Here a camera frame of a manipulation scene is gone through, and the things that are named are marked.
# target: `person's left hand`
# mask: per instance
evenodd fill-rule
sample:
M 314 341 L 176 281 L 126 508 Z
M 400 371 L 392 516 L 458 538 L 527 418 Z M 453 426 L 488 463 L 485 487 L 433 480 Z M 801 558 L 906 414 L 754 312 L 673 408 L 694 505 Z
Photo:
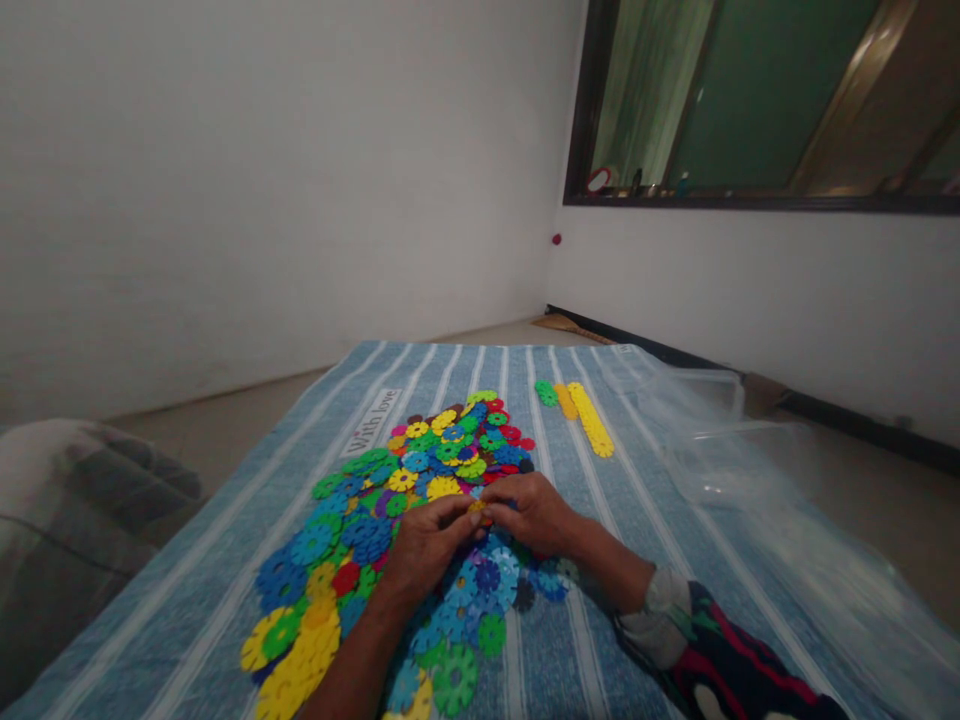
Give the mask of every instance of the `person's left hand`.
M 477 530 L 479 512 L 467 512 L 476 500 L 469 495 L 447 495 L 409 510 L 377 590 L 412 612 L 443 578 L 457 547 Z

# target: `pile of toy pieces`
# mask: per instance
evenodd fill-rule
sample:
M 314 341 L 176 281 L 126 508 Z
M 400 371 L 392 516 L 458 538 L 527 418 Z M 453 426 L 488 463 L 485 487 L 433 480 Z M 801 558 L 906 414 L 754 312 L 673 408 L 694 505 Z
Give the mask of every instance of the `pile of toy pieces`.
M 580 418 L 583 431 L 590 441 L 590 447 L 597 455 L 600 457 L 613 455 L 613 440 L 582 384 L 572 382 L 569 385 L 551 385 L 546 380 L 537 380 L 534 383 L 534 389 L 540 396 L 540 402 L 546 407 L 559 405 L 567 420 Z
M 257 717 L 288 720 L 317 688 L 380 578 L 407 510 L 533 469 L 534 441 L 510 424 L 492 390 L 396 427 L 376 448 L 317 483 L 303 530 L 260 568 L 264 617 L 241 651 L 260 685 Z M 479 508 L 477 503 L 472 508 Z M 500 655 L 504 618 L 537 591 L 560 602 L 576 581 L 566 560 L 535 557 L 499 531 L 454 559 L 418 610 L 394 658 L 384 717 L 455 718 L 470 705 L 478 661 Z

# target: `person's right hand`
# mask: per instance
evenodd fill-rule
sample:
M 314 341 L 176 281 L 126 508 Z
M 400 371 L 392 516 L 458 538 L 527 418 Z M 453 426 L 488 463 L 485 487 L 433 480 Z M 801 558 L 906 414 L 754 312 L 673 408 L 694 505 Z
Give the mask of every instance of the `person's right hand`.
M 541 473 L 510 475 L 488 485 L 483 515 L 531 550 L 569 556 L 583 518 L 564 502 Z M 504 504 L 513 501 L 516 510 Z

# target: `blue striped blanket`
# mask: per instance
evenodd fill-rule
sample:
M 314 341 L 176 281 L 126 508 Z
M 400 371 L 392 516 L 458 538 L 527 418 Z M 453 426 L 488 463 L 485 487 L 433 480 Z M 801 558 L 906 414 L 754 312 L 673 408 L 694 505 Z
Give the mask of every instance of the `blue striped blanket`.
M 574 509 L 643 556 L 702 582 L 733 620 L 851 716 L 886 717 L 851 681 L 733 514 L 693 507 L 679 495 L 660 459 L 663 426 L 655 412 L 604 382 L 604 366 L 642 376 L 652 363 L 632 346 L 359 345 L 304 394 L 4 719 L 254 717 L 256 688 L 239 658 L 261 614 L 256 571 L 302 527 L 313 485 L 369 434 L 371 406 L 384 397 L 387 418 L 375 424 L 372 446 L 384 445 L 407 416 L 434 414 L 478 389 L 495 389 L 505 400 L 511 424 L 537 442 L 537 468 Z M 596 456 L 579 423 L 543 407 L 536 380 L 581 382 L 615 443 L 613 457 Z M 677 716 L 618 648 L 591 595 L 574 589 L 564 603 L 539 599 L 523 615 L 508 613 L 502 659 L 481 662 L 464 716 Z

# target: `baseboard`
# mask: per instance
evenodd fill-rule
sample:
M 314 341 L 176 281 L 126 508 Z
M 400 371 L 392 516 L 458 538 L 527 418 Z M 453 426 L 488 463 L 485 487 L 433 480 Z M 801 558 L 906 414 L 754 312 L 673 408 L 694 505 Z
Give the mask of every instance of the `baseboard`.
M 614 342 L 637 345 L 667 365 L 680 368 L 734 370 L 734 372 L 743 374 L 741 371 L 726 365 L 715 363 L 640 335 L 634 335 L 626 330 L 578 315 L 556 305 L 547 305 L 546 312 L 548 314 L 559 313 L 565 315 L 584 330 L 602 335 Z M 866 415 L 861 415 L 853 410 L 848 410 L 796 390 L 791 390 L 778 403 L 778 407 L 914 462 L 954 477 L 960 477 L 960 450 L 957 448 L 936 440 L 930 440 L 908 430 L 882 425 Z

